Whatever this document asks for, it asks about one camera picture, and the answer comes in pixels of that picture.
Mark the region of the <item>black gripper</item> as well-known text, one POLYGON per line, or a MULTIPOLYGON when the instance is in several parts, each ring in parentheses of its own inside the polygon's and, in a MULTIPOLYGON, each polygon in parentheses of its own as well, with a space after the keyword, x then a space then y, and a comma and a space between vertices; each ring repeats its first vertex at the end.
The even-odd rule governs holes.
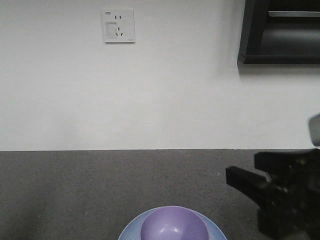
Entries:
POLYGON ((226 183, 243 193, 260 209, 258 230, 273 240, 306 232, 311 240, 320 238, 320 151, 271 152, 254 155, 254 168, 262 175, 230 166, 226 183))

